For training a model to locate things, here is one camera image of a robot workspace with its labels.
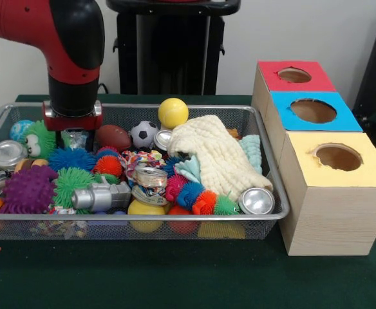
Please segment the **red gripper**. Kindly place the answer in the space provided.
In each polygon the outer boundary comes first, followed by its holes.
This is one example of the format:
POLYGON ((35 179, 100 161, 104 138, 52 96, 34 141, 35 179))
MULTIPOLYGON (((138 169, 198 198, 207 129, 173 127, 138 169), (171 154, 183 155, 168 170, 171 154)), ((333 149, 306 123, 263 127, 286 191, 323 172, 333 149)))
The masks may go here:
POLYGON ((76 129, 94 131, 102 125, 102 104, 97 100, 93 111, 84 117, 66 117, 57 114, 51 107, 51 101, 46 100, 42 103, 42 116, 44 124, 49 131, 57 132, 76 129))

